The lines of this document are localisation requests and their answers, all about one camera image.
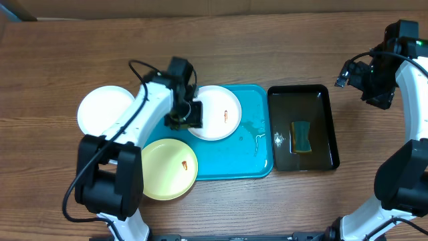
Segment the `pinkish white plate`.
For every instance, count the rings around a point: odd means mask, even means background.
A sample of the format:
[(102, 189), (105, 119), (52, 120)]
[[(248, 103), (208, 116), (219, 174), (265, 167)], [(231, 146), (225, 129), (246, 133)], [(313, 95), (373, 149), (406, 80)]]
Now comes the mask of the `pinkish white plate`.
[(202, 102), (202, 127), (189, 132), (205, 141), (218, 141), (238, 128), (242, 109), (236, 95), (222, 86), (202, 86), (196, 101)]

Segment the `green yellow sponge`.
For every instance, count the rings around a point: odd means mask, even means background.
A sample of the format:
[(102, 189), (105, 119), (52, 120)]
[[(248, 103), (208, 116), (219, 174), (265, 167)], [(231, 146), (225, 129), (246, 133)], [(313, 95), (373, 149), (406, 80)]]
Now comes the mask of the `green yellow sponge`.
[(292, 152), (295, 154), (310, 153), (312, 151), (309, 133), (310, 123), (307, 121), (295, 121), (290, 125)]

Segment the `white plate with sauce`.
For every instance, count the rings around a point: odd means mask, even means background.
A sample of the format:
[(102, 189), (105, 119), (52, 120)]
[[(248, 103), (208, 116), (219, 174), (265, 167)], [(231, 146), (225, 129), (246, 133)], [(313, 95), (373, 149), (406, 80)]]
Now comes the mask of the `white plate with sauce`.
[(85, 135), (99, 136), (110, 128), (134, 102), (134, 96), (119, 86), (103, 86), (91, 91), (81, 101), (77, 122)]

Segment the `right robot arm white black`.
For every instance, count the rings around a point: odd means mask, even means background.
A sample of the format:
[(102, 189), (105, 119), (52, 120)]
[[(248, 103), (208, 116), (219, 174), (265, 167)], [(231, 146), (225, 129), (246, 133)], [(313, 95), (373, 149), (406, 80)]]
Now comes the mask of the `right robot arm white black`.
[(353, 213), (338, 218), (317, 240), (384, 240), (404, 223), (427, 215), (427, 42), (417, 37), (386, 35), (371, 49), (372, 62), (347, 60), (336, 86), (362, 91), (362, 100), (386, 109), (400, 88), (405, 117), (405, 144), (378, 169), (374, 195)]

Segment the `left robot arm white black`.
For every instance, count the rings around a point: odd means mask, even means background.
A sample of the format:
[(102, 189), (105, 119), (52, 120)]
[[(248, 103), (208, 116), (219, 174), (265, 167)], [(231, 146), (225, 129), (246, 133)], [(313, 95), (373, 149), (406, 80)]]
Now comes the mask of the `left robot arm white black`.
[[(62, 203), (64, 217), (75, 223), (103, 222), (110, 240), (147, 240), (149, 227), (138, 210), (143, 193), (141, 149), (157, 123), (165, 118), (172, 129), (200, 127), (202, 104), (194, 102), (195, 70), (158, 70), (140, 78), (136, 100), (99, 136), (85, 135), (78, 148), (76, 176)], [(70, 195), (95, 216), (73, 218)]]

